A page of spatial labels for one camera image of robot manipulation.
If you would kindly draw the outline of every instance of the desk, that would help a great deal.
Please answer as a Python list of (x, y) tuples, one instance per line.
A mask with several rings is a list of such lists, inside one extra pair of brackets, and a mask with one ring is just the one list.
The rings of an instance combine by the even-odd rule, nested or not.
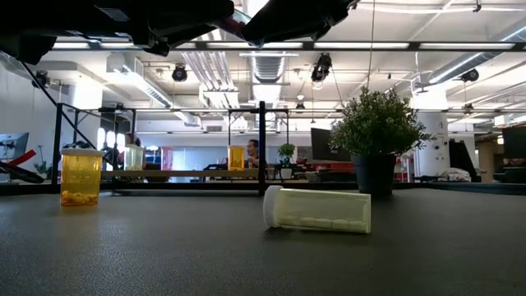
[(370, 235), (267, 229), (259, 197), (0, 197), (2, 295), (526, 295), (526, 197), (409, 189)]

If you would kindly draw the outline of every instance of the monitor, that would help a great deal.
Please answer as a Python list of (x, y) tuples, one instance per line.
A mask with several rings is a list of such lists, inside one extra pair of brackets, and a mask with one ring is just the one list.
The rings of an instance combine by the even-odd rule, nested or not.
[(332, 149), (329, 146), (330, 130), (311, 128), (312, 159), (328, 161), (351, 161), (351, 154), (343, 149)]
[(503, 128), (502, 137), (507, 159), (526, 158), (526, 127)]
[(9, 161), (23, 156), (29, 136), (28, 132), (0, 134), (0, 160)]

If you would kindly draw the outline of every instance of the column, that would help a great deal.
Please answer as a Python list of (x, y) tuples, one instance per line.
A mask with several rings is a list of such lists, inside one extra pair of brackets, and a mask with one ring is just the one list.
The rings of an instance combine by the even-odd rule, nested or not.
[[(447, 109), (445, 90), (441, 86), (426, 88), (427, 92), (413, 93), (414, 109)], [(426, 127), (426, 133), (436, 137), (425, 142), (425, 147), (414, 152), (415, 176), (436, 176), (450, 167), (450, 148), (448, 137), (447, 113), (420, 112), (418, 121)]]
[[(98, 109), (102, 106), (103, 87), (95, 83), (79, 83), (70, 86), (72, 94), (72, 104), (79, 109)], [(79, 119), (84, 117), (84, 113), (79, 114)], [(79, 124), (79, 130), (88, 140), (97, 145), (97, 131), (100, 127), (100, 118), (88, 115)]]

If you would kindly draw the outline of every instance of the fluorescent light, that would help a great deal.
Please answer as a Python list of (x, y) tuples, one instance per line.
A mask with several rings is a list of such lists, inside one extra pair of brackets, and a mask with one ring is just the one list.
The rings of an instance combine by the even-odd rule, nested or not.
[(337, 109), (290, 109), (291, 113), (332, 113), (338, 111)]
[(257, 58), (257, 57), (269, 57), (269, 58), (295, 58), (298, 57), (297, 53), (266, 53), (266, 52), (251, 52), (251, 53), (240, 53), (242, 58)]
[[(373, 42), (374, 49), (406, 49), (408, 42)], [(315, 49), (369, 49), (371, 42), (316, 42)]]
[(163, 135), (168, 132), (136, 132), (137, 135)]
[(228, 49), (228, 48), (254, 48), (247, 42), (209, 42), (206, 46), (210, 49)]
[(193, 113), (227, 113), (228, 109), (178, 109), (182, 112)]
[(141, 113), (167, 113), (172, 110), (170, 109), (136, 109), (137, 112)]
[(196, 47), (195, 43), (188, 42), (188, 43), (177, 46), (176, 49), (194, 49), (195, 47)]
[(100, 47), (103, 49), (137, 49), (132, 42), (101, 43)]
[(57, 42), (53, 49), (89, 49), (90, 46), (86, 42)]
[[(246, 42), (207, 42), (206, 46), (210, 49), (256, 49)], [(274, 42), (263, 45), (263, 49), (300, 49), (303, 47), (302, 42)]]
[(300, 49), (302, 42), (271, 42), (263, 45), (263, 49)]
[(511, 43), (423, 43), (420, 49), (511, 49)]

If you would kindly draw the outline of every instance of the metal frame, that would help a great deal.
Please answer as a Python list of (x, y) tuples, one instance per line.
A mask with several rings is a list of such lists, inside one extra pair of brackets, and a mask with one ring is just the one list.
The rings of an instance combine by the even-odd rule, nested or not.
[[(49, 100), (57, 107), (56, 117), (55, 117), (55, 135), (54, 135), (54, 145), (53, 145), (53, 165), (52, 165), (52, 182), (51, 184), (41, 184), (41, 185), (32, 185), (32, 186), (5, 186), (4, 190), (0, 192), (0, 196), (5, 195), (20, 195), (20, 194), (41, 194), (41, 193), (59, 193), (60, 187), (58, 185), (58, 163), (60, 161), (60, 131), (62, 130), (62, 118), (65, 118), (66, 121), (72, 126), (74, 130), (73, 139), (76, 140), (77, 135), (81, 136), (90, 146), (96, 148), (93, 143), (91, 143), (85, 135), (79, 131), (78, 124), (81, 122), (79, 119), (80, 113), (85, 113), (85, 115), (91, 115), (98, 118), (102, 118), (100, 115), (95, 114), (94, 112), (100, 113), (115, 113), (115, 111), (132, 111), (132, 123), (131, 123), (131, 133), (136, 132), (136, 115), (139, 112), (138, 109), (91, 109), (91, 110), (82, 110), (75, 108), (69, 104), (57, 103), (51, 97), (51, 95), (46, 91), (46, 89), (40, 85), (36, 80), (35, 75), (31, 70), (23, 64), (25, 69), (31, 75), (37, 86), (44, 92), (44, 94), (49, 98)], [(73, 109), (75, 112), (75, 119), (72, 121), (65, 113), (64, 106)], [(493, 109), (493, 113), (508, 113), (508, 112), (517, 112), (519, 109)], [(141, 112), (155, 112), (153, 110), (141, 110)], [(204, 109), (204, 112), (214, 112), (214, 110)], [(260, 102), (258, 109), (225, 109), (221, 112), (228, 113), (228, 117), (231, 118), (233, 112), (250, 112), (259, 114), (259, 151), (260, 151), (260, 165), (258, 168), (258, 182), (256, 188), (254, 188), (253, 183), (101, 183), (101, 190), (127, 190), (127, 189), (201, 189), (201, 190), (254, 190), (257, 189), (259, 195), (263, 195), (268, 186), (273, 185), (272, 183), (267, 183), (265, 181), (265, 155), (266, 155), (266, 129), (261, 128), (265, 127), (265, 114), (267, 112), (285, 112), (287, 114), (287, 142), (288, 142), (288, 120), (289, 115), (293, 112), (291, 109), (266, 109), (265, 102)], [(491, 112), (488, 109), (472, 109), (472, 110), (432, 110), (431, 112), (455, 112), (455, 113), (475, 113), (475, 112)], [(118, 133), (118, 123), (113, 121), (114, 131)], [(228, 127), (228, 143), (230, 143), (230, 127)], [(110, 161), (113, 165), (116, 164), (116, 154), (113, 154), (113, 159)], [(358, 185), (356, 183), (282, 183), (284, 187), (291, 188), (302, 188), (302, 189), (357, 189)], [(426, 188), (436, 188), (436, 189), (446, 189), (446, 190), (460, 190), (460, 191), (470, 191), (470, 192), (487, 192), (488, 189), (492, 189), (493, 192), (498, 192), (500, 194), (524, 194), (526, 192), (526, 185), (509, 185), (499, 186), (493, 184), (433, 184), (433, 183), (396, 183), (394, 185), (395, 189), (409, 189), (415, 187), (426, 187)]]
[[(57, 42), (53, 51), (142, 51), (130, 42)], [(526, 51), (526, 42), (458, 42), (458, 41), (290, 41), (265, 44), (261, 49), (244, 41), (192, 41), (180, 45), (178, 51), (288, 51), (288, 52), (498, 52)]]

